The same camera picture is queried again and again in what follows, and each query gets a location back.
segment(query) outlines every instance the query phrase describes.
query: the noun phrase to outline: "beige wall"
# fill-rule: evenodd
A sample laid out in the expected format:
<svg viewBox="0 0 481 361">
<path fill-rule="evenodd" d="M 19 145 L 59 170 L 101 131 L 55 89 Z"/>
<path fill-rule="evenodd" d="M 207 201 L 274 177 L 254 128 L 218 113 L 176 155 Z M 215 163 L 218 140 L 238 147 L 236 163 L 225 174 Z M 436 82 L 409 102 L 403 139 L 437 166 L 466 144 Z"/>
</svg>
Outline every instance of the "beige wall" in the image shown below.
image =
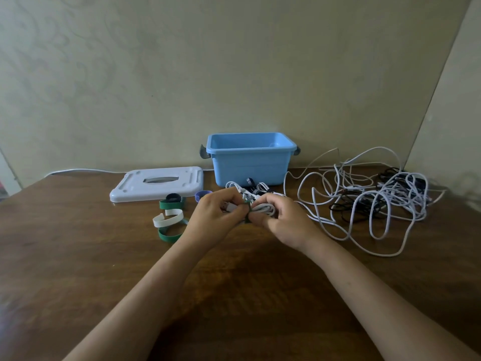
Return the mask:
<svg viewBox="0 0 481 361">
<path fill-rule="evenodd" d="M 51 170 L 204 164 L 214 132 L 405 160 L 468 0 L 0 0 L 0 148 Z"/>
<path fill-rule="evenodd" d="M 481 0 L 472 0 L 406 168 L 481 208 L 480 147 Z"/>
</svg>

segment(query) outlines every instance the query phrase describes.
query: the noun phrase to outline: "storage box handle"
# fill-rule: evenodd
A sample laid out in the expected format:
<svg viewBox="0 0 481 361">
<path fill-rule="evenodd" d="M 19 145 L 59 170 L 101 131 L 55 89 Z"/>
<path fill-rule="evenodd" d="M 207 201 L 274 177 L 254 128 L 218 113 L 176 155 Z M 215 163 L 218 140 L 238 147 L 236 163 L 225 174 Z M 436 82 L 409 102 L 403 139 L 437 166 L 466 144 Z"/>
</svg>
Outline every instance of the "storage box handle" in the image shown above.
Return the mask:
<svg viewBox="0 0 481 361">
<path fill-rule="evenodd" d="M 201 158 L 203 159 L 207 159 L 207 158 L 211 158 L 211 154 L 210 153 L 207 153 L 207 150 L 205 149 L 204 145 L 201 144 L 201 148 L 199 150 L 199 154 L 201 155 Z"/>
</svg>

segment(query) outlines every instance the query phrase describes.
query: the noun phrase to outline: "hand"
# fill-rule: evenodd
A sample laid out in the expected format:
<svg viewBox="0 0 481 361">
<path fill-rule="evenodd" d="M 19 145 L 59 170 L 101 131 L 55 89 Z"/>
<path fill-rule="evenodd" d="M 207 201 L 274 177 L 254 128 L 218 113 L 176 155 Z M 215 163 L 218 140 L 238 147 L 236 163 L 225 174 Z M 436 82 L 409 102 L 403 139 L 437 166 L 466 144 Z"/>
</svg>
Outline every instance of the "hand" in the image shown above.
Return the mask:
<svg viewBox="0 0 481 361">
<path fill-rule="evenodd" d="M 265 203 L 273 204 L 276 207 L 279 218 L 275 219 L 266 214 L 250 212 L 249 220 L 259 227 L 270 230 L 274 236 L 289 247 L 302 251 L 306 241 L 324 236 L 291 198 L 267 193 L 254 201 L 251 207 Z"/>
<path fill-rule="evenodd" d="M 231 213 L 223 213 L 221 206 L 224 202 L 234 203 L 237 208 Z M 248 212 L 249 206 L 235 187 L 207 194 L 197 204 L 180 240 L 191 238 L 205 244 L 209 250 L 243 221 Z"/>
</svg>

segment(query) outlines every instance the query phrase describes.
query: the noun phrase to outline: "finger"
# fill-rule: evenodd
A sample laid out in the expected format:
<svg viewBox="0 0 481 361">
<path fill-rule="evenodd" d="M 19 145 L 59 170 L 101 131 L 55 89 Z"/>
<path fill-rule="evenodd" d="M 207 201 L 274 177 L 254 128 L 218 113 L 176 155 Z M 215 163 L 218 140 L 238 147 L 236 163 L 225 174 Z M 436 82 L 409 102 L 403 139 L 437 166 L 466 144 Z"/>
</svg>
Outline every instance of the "finger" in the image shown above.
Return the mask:
<svg viewBox="0 0 481 361">
<path fill-rule="evenodd" d="M 271 218 L 270 216 L 263 213 L 250 212 L 249 220 L 252 224 L 258 227 L 264 227 L 271 232 L 274 232 L 274 225 L 278 219 Z"/>
<path fill-rule="evenodd" d="M 216 191 L 211 195 L 215 196 L 216 200 L 219 200 L 219 202 L 234 203 L 236 205 L 244 204 L 244 199 L 242 198 L 242 195 L 237 191 L 237 188 L 235 186 Z"/>
<path fill-rule="evenodd" d="M 254 207 L 258 206 L 259 204 L 269 203 L 269 204 L 272 204 L 273 206 L 275 206 L 276 209 L 280 209 L 281 206 L 282 206 L 283 200 L 285 200 L 285 197 L 283 197 L 283 196 L 272 194 L 272 193 L 267 193 L 267 194 L 262 195 L 256 201 L 254 201 L 251 204 L 251 208 L 254 208 Z"/>
<path fill-rule="evenodd" d="M 231 213 L 225 214 L 222 220 L 228 223 L 230 227 L 233 227 L 243 221 L 248 212 L 249 206 L 247 204 L 238 205 Z"/>
</svg>

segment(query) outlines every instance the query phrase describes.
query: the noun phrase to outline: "forearm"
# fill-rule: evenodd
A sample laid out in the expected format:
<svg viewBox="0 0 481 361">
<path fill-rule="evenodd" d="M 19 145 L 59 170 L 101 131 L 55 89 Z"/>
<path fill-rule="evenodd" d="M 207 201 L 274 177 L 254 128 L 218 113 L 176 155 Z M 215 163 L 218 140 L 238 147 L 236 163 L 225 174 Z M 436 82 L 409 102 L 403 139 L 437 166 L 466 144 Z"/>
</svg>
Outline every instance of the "forearm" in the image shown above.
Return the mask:
<svg viewBox="0 0 481 361">
<path fill-rule="evenodd" d="M 386 360 L 479 359 L 339 244 L 320 235 L 303 252 L 326 273 Z"/>
<path fill-rule="evenodd" d="M 206 252 L 189 238 L 175 243 L 65 358 L 144 360 L 182 289 Z"/>
</svg>

